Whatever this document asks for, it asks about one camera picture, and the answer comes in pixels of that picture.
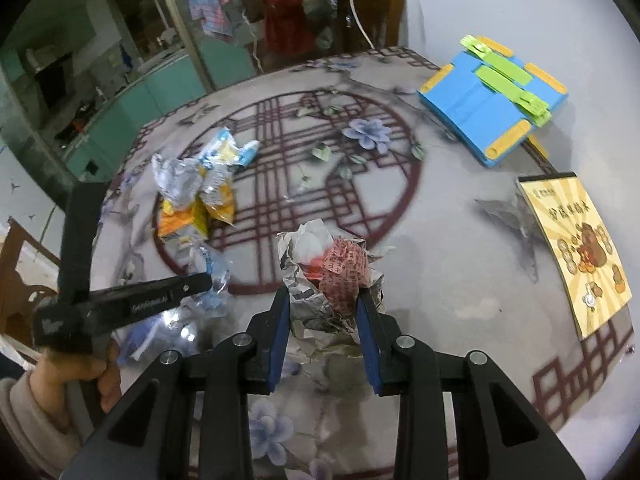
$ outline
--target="finger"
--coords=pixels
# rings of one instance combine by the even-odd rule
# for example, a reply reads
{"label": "finger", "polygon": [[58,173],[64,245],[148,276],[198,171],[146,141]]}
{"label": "finger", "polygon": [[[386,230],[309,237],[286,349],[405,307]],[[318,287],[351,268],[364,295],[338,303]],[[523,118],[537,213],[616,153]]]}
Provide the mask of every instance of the finger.
{"label": "finger", "polygon": [[104,397],[115,388],[120,389],[120,369],[115,364],[110,364],[98,378],[98,391]]}
{"label": "finger", "polygon": [[122,392],[119,388],[113,390],[109,395],[102,398],[100,401],[100,407],[105,413],[109,413],[111,409],[118,403],[122,397]]}
{"label": "finger", "polygon": [[107,363],[91,355],[45,352],[45,359],[51,364],[49,379],[53,384],[69,381],[91,381],[107,369]]}
{"label": "finger", "polygon": [[118,359],[119,355],[120,347],[118,346],[118,343],[116,343],[116,341],[112,339],[109,343],[109,348],[107,349],[107,360],[110,363],[114,363]]}

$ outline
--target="silver bolt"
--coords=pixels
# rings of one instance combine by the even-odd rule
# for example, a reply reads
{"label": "silver bolt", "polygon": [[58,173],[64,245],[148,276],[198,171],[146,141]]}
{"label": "silver bolt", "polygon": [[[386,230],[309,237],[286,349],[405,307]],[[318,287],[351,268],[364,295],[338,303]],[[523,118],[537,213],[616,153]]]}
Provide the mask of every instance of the silver bolt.
{"label": "silver bolt", "polygon": [[232,339],[232,341],[234,342],[234,345],[236,346],[247,346],[251,344],[251,341],[253,340],[254,338],[248,335],[247,332],[241,332],[239,334],[236,334]]}
{"label": "silver bolt", "polygon": [[396,344],[400,348],[411,348],[415,345],[415,339],[410,335],[401,335],[398,339],[396,339]]}
{"label": "silver bolt", "polygon": [[475,352],[471,352],[469,360],[475,365],[484,365],[486,364],[486,354],[476,350]]}
{"label": "silver bolt", "polygon": [[177,360],[180,354],[175,350],[167,350],[166,352],[162,352],[160,354],[160,362],[163,365],[172,365]]}

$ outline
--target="chair backrest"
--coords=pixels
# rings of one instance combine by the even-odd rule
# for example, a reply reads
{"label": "chair backrest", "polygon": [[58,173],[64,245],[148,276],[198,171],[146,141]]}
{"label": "chair backrest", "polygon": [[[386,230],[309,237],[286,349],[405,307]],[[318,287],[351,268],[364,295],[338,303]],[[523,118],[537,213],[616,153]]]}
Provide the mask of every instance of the chair backrest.
{"label": "chair backrest", "polygon": [[[398,46],[405,0],[353,0],[360,23],[376,48]],[[338,49],[360,52],[370,46],[358,29],[349,0],[338,0]]]}
{"label": "chair backrest", "polygon": [[31,320],[33,307],[46,296],[57,292],[46,285],[27,285],[18,272],[18,261],[25,243],[60,268],[60,260],[33,236],[9,218],[7,233],[0,250],[0,334],[7,334],[29,348],[32,347]]}

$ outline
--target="sleeve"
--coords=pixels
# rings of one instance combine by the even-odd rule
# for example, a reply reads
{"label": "sleeve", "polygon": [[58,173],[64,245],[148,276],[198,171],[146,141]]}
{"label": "sleeve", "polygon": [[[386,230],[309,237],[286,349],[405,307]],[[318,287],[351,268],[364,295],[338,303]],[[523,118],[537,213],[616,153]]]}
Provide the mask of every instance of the sleeve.
{"label": "sleeve", "polygon": [[37,405],[29,384],[30,372],[19,381],[0,381],[0,416],[20,452],[36,469],[55,478],[80,448],[75,430],[61,433]]}

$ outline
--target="green clip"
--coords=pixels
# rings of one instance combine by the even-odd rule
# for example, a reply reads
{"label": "green clip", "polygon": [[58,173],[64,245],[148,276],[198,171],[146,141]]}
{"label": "green clip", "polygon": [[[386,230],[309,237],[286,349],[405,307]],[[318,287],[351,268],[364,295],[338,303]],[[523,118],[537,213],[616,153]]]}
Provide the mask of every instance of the green clip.
{"label": "green clip", "polygon": [[460,41],[460,44],[511,81],[515,81],[524,86],[533,79],[533,76],[529,72],[521,69],[500,54],[496,54],[490,47],[476,40],[473,36],[465,36]]}
{"label": "green clip", "polygon": [[544,126],[551,119],[549,104],[532,92],[514,85],[508,78],[487,65],[476,70],[476,75],[491,90],[504,95],[509,101],[519,106],[531,118],[537,127]]}
{"label": "green clip", "polygon": [[460,40],[460,44],[465,47],[467,50],[470,50],[473,54],[476,54],[480,59],[484,59],[488,53],[493,52],[488,46],[486,46],[482,41],[476,40],[472,35],[467,34],[462,40]]}

